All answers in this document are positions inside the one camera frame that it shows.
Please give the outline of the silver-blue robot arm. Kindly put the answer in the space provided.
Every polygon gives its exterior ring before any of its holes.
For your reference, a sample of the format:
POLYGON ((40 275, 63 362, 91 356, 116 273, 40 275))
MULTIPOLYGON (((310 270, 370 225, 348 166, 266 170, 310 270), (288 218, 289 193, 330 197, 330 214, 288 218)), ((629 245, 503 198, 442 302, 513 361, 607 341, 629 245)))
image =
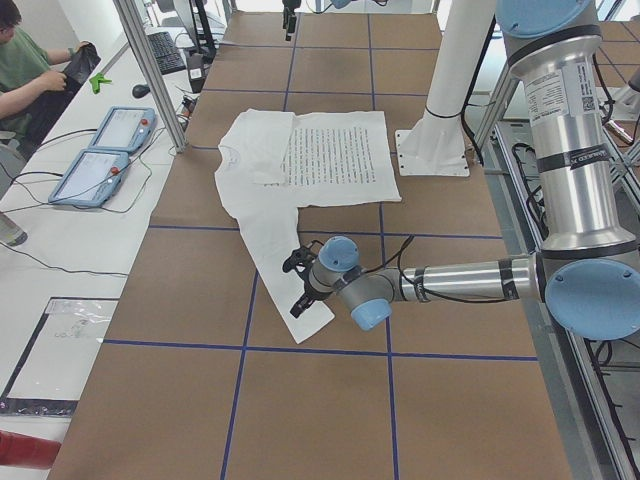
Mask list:
POLYGON ((499 303, 532 297, 591 340, 639 328, 636 237, 618 219, 591 58, 601 41, 590 1, 501 1, 495 10, 510 72, 524 85, 548 236, 529 256, 423 268, 365 270, 356 244, 328 240, 284 263, 304 283, 299 316, 331 295, 370 329, 397 301, 499 303))

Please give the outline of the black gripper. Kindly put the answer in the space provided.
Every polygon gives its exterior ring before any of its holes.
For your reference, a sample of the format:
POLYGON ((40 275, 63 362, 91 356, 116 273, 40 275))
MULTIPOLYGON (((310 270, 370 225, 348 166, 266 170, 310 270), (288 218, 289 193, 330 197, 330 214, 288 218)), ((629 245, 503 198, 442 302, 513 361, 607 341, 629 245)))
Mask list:
POLYGON ((304 293, 290 309, 290 314, 294 318, 299 318, 315 301, 325 299, 325 293, 316 289, 309 279, 305 279, 303 283, 304 293))
POLYGON ((282 4, 285 39, 291 40, 296 30, 296 0, 283 0, 282 4))

